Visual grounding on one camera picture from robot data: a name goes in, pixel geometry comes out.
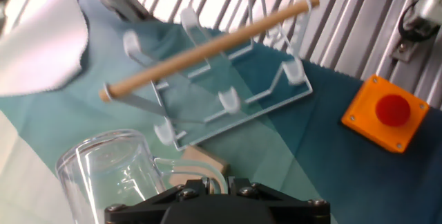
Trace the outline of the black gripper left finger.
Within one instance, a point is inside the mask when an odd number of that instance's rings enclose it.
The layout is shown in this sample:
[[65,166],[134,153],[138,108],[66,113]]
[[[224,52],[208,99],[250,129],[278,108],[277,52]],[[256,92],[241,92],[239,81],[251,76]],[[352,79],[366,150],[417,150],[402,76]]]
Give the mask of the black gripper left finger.
[[104,210],[104,223],[160,223],[166,210],[176,203],[218,193],[212,178],[187,180],[135,205],[113,204]]

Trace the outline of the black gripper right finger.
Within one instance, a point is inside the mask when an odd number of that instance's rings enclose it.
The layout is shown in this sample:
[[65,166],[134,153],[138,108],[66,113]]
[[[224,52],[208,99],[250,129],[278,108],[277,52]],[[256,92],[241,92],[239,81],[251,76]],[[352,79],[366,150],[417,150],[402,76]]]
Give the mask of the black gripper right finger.
[[330,204],[323,199],[299,200],[247,178],[227,178],[228,194],[221,216],[228,223],[330,224]]

